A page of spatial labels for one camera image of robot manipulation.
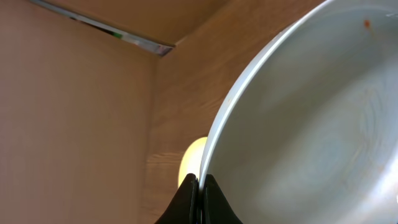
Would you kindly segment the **yellow-green plate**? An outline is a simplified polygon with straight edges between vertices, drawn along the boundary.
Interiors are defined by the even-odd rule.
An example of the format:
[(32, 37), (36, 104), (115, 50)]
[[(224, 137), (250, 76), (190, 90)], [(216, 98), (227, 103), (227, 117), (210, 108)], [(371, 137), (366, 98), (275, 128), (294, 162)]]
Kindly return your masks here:
[(207, 137), (202, 137), (193, 141), (184, 152), (178, 171), (178, 187), (181, 186), (188, 174), (194, 174), (199, 179), (201, 159), (206, 140)]

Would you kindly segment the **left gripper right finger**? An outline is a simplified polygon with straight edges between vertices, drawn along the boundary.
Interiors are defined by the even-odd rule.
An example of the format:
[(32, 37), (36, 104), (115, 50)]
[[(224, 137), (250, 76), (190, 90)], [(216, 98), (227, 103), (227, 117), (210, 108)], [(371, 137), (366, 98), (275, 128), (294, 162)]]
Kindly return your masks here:
[(235, 215), (215, 178), (208, 174), (203, 189), (202, 221), (204, 224), (243, 224)]

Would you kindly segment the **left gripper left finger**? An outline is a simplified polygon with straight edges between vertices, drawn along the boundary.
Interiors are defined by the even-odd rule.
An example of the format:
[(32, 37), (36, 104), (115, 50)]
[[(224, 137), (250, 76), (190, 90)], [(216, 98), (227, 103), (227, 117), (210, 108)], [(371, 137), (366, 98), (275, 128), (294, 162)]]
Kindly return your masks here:
[(169, 206), (155, 224), (196, 224), (198, 181), (187, 174)]

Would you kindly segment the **white plate with sauce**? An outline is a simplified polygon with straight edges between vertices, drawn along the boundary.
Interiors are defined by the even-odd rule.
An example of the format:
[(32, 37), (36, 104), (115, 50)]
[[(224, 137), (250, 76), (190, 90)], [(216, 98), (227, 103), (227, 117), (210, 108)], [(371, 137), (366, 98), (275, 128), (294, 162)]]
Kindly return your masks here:
[(397, 0), (325, 1), (222, 103), (201, 159), (243, 223), (397, 222)]

